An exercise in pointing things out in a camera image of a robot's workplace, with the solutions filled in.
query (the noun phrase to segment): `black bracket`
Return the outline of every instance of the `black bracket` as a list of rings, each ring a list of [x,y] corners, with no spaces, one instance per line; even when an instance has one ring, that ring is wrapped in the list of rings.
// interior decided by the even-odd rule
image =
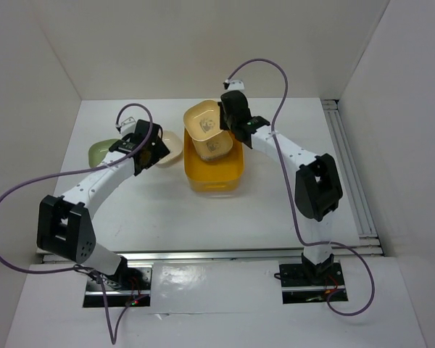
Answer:
[[[261,116],[252,116],[248,101],[240,91],[229,91],[220,96],[220,129],[231,131],[235,139],[252,148],[252,134],[269,125]]]
[[[150,123],[138,120],[134,133],[128,134],[122,140],[116,141],[109,148],[110,152],[118,151],[123,154],[130,154],[145,139]],[[160,159],[169,155],[170,151],[162,141],[162,128],[153,123],[152,133],[142,149],[133,157],[134,175],[137,176],[142,170],[150,168],[158,163]]]
[[[295,203],[306,218],[322,221],[327,213],[339,207],[342,197],[339,172],[330,154],[316,156],[314,162],[299,167]]]
[[[95,244],[91,217],[82,203],[72,204],[63,197],[49,195],[42,199],[37,227],[39,248],[82,264]]]

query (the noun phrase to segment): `white cable clip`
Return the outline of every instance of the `white cable clip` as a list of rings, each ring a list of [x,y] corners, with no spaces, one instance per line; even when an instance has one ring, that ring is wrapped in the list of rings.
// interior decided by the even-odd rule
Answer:
[[[272,131],[270,132],[268,135],[268,137],[266,138],[266,140],[270,139],[270,138],[274,138],[276,135],[280,134],[278,131]]]
[[[113,166],[112,166],[112,165],[109,165],[108,162],[103,161],[101,164],[102,164],[102,167],[106,167],[107,169],[111,170],[112,172],[115,171],[115,169],[113,168]]]

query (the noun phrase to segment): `white table surface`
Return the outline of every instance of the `white table surface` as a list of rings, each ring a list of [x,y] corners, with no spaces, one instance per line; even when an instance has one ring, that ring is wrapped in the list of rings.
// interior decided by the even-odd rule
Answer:
[[[183,139],[183,113],[201,100],[83,101],[62,170],[88,167],[88,148],[92,144],[118,138],[115,117],[125,104],[146,105],[156,123]],[[279,101],[250,99],[249,104],[254,115],[270,120]],[[139,108],[130,108],[123,116],[146,117]],[[319,99],[287,99],[277,129],[312,152],[328,152],[336,158]],[[116,252],[300,247],[280,165],[250,149],[245,149],[244,154],[241,184],[228,197],[193,192],[183,160],[172,167],[153,167],[129,178],[97,212],[93,221],[97,241]],[[62,194],[82,178],[83,175],[60,178],[55,194]],[[333,240],[358,245],[346,192],[337,212]]]
[[[353,318],[325,303],[282,304],[276,261],[155,264],[151,307],[131,308],[116,347],[424,348],[397,261],[369,257],[376,278],[370,309]],[[362,263],[341,259],[348,302],[360,309],[370,296]],[[34,270],[61,265],[34,265]],[[28,275],[6,348],[112,347],[103,308],[82,308],[86,277],[69,272]],[[121,308],[110,309],[115,323]]]

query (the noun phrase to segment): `red wire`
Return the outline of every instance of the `red wire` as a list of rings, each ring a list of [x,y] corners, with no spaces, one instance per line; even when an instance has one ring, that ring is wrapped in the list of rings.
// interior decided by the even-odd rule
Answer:
[[[336,279],[333,277],[333,276],[331,276],[330,274],[328,275],[328,277],[331,279],[331,281],[333,281],[333,283],[335,284],[335,289],[334,290],[337,290],[338,288],[339,288],[339,283],[336,281]]]

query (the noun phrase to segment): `white enclosure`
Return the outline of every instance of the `white enclosure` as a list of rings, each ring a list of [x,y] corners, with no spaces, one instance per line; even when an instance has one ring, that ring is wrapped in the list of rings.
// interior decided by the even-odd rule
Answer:
[[[88,147],[116,137],[112,122],[128,99],[141,99],[155,120],[182,138],[183,112],[199,100],[218,98],[228,74],[255,57],[276,61],[289,76],[283,133],[337,159],[345,197],[335,239],[356,247],[375,231],[381,239],[386,257],[368,258],[376,302],[358,321],[338,318],[322,304],[295,310],[281,306],[279,284],[268,283],[277,261],[215,263],[202,266],[210,284],[229,276],[239,285],[226,283],[224,293],[183,292],[171,300],[168,287],[154,284],[161,295],[152,297],[151,310],[129,314],[144,332],[156,333],[142,342],[203,347],[211,328],[221,327],[228,335],[216,338],[216,346],[288,345],[299,338],[306,347],[435,347],[435,0],[0,0],[0,194],[29,178],[86,167]],[[271,117],[283,90],[276,70],[254,64],[239,77],[251,108]],[[335,102],[320,99],[339,99],[338,111]],[[324,116],[323,105],[336,123]],[[349,151],[352,157],[345,155]],[[245,156],[240,196],[227,201],[211,203],[192,194],[183,162],[126,181],[94,221],[97,236],[117,252],[301,250],[290,234],[280,168],[260,154],[246,150]],[[0,253],[7,260],[24,268],[57,267],[38,265],[38,205],[79,179],[32,185],[4,201]],[[177,196],[170,198],[173,191]],[[137,208],[124,210],[122,199]],[[250,227],[236,218],[240,234],[217,225],[198,236],[197,224],[182,223],[174,235],[170,219],[161,220],[156,231],[157,212],[174,209],[174,199],[188,202],[183,216],[193,208],[202,220],[206,204],[222,214],[244,206],[247,214],[269,217]],[[247,209],[250,199],[261,204]],[[157,209],[145,221],[141,213],[152,200]],[[373,224],[365,233],[361,219],[368,205]],[[104,220],[113,212],[124,214],[124,227],[114,218]],[[219,238],[222,230],[225,238]],[[371,242],[367,248],[381,246]],[[350,310],[367,301],[370,284],[360,262],[343,255],[350,301],[339,308]],[[61,260],[49,255],[46,261]],[[238,282],[246,269],[252,270],[249,282],[260,287],[249,295]],[[80,305],[84,284],[75,273],[26,278],[0,265],[0,347],[78,347],[94,344],[93,337],[98,347],[109,347],[102,308]],[[220,313],[217,304],[224,308]],[[206,315],[184,317],[197,312]],[[174,315],[163,320],[159,314],[165,313]],[[251,339],[239,338],[239,324]],[[328,335],[318,334],[316,326]],[[196,327],[201,336],[192,334]],[[287,334],[281,336],[281,328]],[[135,330],[123,321],[120,347],[138,345]],[[278,341],[265,341],[270,337]]]

